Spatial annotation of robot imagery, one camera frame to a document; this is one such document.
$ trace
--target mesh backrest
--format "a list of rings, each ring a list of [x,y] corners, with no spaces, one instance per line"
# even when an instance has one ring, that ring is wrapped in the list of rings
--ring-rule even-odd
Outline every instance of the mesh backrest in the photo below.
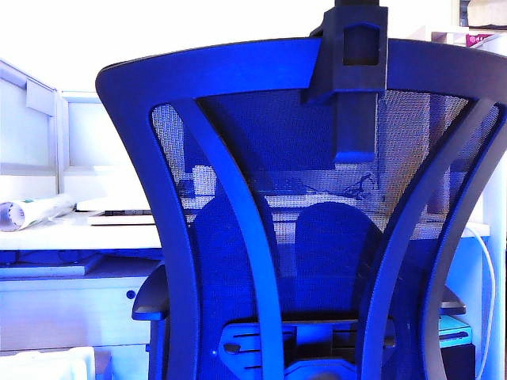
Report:
[[[379,99],[375,160],[335,165],[332,109],[304,104],[302,90],[198,102],[254,194],[272,246],[285,319],[356,313],[381,231],[421,163],[468,104],[457,97],[389,90]],[[414,231],[391,304],[399,339],[396,353],[385,360],[384,378],[423,378],[415,370],[421,359],[414,328],[418,296],[443,221],[497,118],[493,107],[435,184]],[[202,298],[200,378],[233,378],[213,352],[227,322],[255,321],[246,247],[219,180],[177,110],[160,105],[151,119],[194,242]],[[340,245],[346,236],[347,244]]]

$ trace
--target chair frame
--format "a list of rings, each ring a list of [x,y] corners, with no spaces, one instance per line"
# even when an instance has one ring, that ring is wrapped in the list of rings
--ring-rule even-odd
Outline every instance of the chair frame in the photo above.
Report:
[[[196,378],[200,302],[189,232],[176,184],[151,125],[154,107],[171,104],[215,169],[245,239],[261,331],[263,378],[284,378],[280,303],[269,244],[245,177],[196,99],[227,93],[306,89],[320,38],[266,40],[157,55],[108,66],[97,92],[142,179],[166,258],[170,295],[167,378]],[[420,41],[389,40],[387,88],[467,98],[468,106],[446,130],[410,182],[384,231],[381,260],[360,311],[358,378],[380,379],[385,329],[406,247],[435,183],[493,105],[497,124],[481,147],[448,214],[435,252],[421,318],[421,351],[429,380],[446,378],[439,349],[438,314],[445,279],[465,224],[507,148],[507,59]],[[471,67],[481,67],[470,77]]]

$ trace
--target cubicle wall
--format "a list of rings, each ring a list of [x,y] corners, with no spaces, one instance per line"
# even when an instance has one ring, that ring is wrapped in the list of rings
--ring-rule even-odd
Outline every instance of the cubicle wall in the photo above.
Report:
[[[60,191],[75,200],[143,200],[144,191],[96,93],[64,92],[59,101]]]
[[[0,199],[57,193],[56,91],[0,61]]]

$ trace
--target wire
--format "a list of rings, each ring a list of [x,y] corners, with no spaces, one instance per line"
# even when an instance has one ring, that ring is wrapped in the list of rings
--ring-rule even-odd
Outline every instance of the wire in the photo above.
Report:
[[[484,243],[481,235],[479,235],[477,230],[475,228],[471,227],[469,224],[467,224],[467,226],[465,228],[467,230],[469,230],[474,235],[474,237],[477,239],[478,243],[481,245],[482,253],[484,254],[484,257],[486,258],[488,272],[490,273],[490,280],[491,280],[490,310],[488,312],[488,323],[487,323],[487,328],[486,328],[486,342],[484,343],[484,352],[482,353],[481,365],[479,367],[477,377],[476,377],[476,380],[481,380],[482,374],[484,373],[484,368],[486,367],[488,351],[490,350],[491,329],[493,326],[493,311],[494,311],[494,301],[495,301],[496,294],[497,294],[497,284],[496,284],[493,262],[491,260],[490,251],[486,247],[486,244]]]
[[[330,190],[326,189],[319,191],[317,188],[312,188],[308,184],[303,184],[303,186],[309,188],[314,192],[325,192],[326,194],[330,194],[332,196],[343,196],[344,198],[351,198],[353,200],[364,200],[371,195],[370,192],[364,189],[364,184],[366,182],[370,182],[372,187],[375,187],[375,181],[372,177],[373,174],[366,173],[357,182],[354,182],[350,186],[347,186],[342,192],[331,192]]]

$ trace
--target chair backrest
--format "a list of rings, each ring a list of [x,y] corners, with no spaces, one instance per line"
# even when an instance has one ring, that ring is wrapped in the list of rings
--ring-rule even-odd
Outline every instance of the chair backrest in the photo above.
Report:
[[[239,322],[260,332],[241,352],[247,378],[282,378],[291,360],[282,320],[351,314],[360,378],[382,368],[383,378],[445,376],[440,301],[464,224],[507,145],[507,62],[390,41],[375,159],[335,164],[333,110],[304,101],[319,43],[210,47],[99,74],[166,256],[171,379],[236,378],[224,356],[239,348],[219,343]],[[472,83],[474,65],[483,70]],[[424,256],[411,254],[417,239],[429,242]],[[400,283],[414,260],[421,272]],[[387,358],[388,315],[398,344]]]

